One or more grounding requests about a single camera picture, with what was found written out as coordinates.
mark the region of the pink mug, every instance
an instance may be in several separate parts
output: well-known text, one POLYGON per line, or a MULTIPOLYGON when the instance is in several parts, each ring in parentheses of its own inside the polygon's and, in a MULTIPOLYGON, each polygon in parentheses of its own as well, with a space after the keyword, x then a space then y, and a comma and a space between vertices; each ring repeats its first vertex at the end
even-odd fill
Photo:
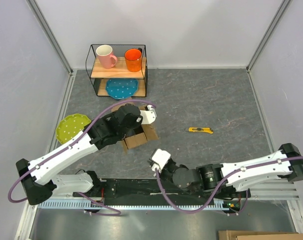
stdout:
POLYGON ((100 64, 105 69, 111 69, 117 63, 117 57, 113 53, 113 48, 109 45, 101 45, 97 47, 96 54, 100 64))

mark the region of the mug handle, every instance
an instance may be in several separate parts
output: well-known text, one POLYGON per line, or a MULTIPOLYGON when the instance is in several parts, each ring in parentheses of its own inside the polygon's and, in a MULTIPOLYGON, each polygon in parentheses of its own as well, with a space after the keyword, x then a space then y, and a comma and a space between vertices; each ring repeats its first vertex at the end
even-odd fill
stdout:
POLYGON ((111 67, 115 67, 115 65, 117 64, 117 62, 118 62, 118 59, 117 59, 117 57, 116 56, 114 56, 114 55, 110 55, 110 57, 112 58, 112 59, 114 59, 115 60, 115 63, 113 64, 113 65, 111 65, 111 67))

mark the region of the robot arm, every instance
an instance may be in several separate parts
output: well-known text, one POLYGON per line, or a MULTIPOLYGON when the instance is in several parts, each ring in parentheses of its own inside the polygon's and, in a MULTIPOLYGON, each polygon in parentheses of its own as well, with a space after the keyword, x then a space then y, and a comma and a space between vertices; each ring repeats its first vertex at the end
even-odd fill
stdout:
POLYGON ((234 163, 208 164, 195 169, 188 169, 185 165, 176 165, 171 155, 161 149, 155 150, 149 162, 151 169, 154 172, 158 171, 163 181, 169 181, 190 193, 211 192, 224 177, 240 169, 240 172, 227 178, 219 192, 220 196, 229 198, 236 192, 246 191, 268 180, 287 179, 291 182, 303 180, 303 159, 282 161, 282 159, 298 156, 301 154, 297 147, 287 143, 283 144, 278 151, 260 158, 234 163))
POLYGON ((25 159, 19 160, 16 168, 20 176, 36 167, 36 170, 21 181, 29 203, 36 205, 51 196, 73 192, 86 193, 91 190, 95 182, 99 181, 95 172, 88 171, 77 175, 58 175, 58 173, 84 156, 123 140, 129 131, 138 128, 141 124, 153 123, 156 117, 156 111, 151 105, 146 106, 145 110, 139 110, 137 106, 126 104, 117 111, 98 119, 73 146, 71 143, 82 135, 83 131, 47 155, 30 162, 25 159), (56 155, 45 164, 38 165, 66 147, 68 150, 56 155))

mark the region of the yellow utility knife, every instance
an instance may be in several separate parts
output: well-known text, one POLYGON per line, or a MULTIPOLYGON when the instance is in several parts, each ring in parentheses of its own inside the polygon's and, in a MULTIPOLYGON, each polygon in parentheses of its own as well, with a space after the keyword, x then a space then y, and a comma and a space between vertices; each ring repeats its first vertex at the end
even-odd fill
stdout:
POLYGON ((189 127, 186 128, 186 131, 192 133, 208 133, 208 134, 214 133, 214 131, 209 127, 189 127))

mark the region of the yellow-green plate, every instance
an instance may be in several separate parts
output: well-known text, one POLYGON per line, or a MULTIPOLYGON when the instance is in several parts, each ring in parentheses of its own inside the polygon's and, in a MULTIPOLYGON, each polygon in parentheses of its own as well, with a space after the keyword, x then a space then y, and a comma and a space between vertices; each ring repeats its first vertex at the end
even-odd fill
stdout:
POLYGON ((61 144, 67 143, 75 137, 91 120, 83 114, 75 113, 60 121, 56 128, 56 138, 61 144))

